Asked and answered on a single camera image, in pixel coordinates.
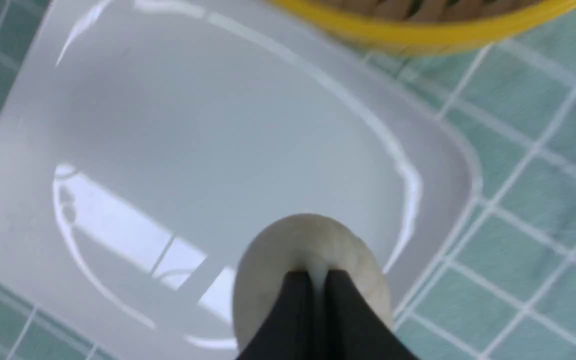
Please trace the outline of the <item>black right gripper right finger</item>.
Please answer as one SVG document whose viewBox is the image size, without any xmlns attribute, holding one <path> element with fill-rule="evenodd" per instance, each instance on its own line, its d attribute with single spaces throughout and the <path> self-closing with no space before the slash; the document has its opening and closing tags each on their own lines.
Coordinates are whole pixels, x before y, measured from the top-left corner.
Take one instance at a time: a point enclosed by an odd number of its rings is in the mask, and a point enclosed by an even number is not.
<svg viewBox="0 0 576 360">
<path fill-rule="evenodd" d="M 324 283 L 326 350 L 330 360 L 416 360 L 381 321 L 348 272 L 332 269 Z"/>
</svg>

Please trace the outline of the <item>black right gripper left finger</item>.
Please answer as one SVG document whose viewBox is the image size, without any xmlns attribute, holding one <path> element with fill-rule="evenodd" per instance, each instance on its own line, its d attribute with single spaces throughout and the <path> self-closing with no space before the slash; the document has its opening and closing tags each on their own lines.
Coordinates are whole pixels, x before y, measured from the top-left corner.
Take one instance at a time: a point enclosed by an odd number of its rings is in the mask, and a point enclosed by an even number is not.
<svg viewBox="0 0 576 360">
<path fill-rule="evenodd" d="M 290 271 L 262 326 L 239 360 L 312 360 L 314 290 L 307 272 Z"/>
</svg>

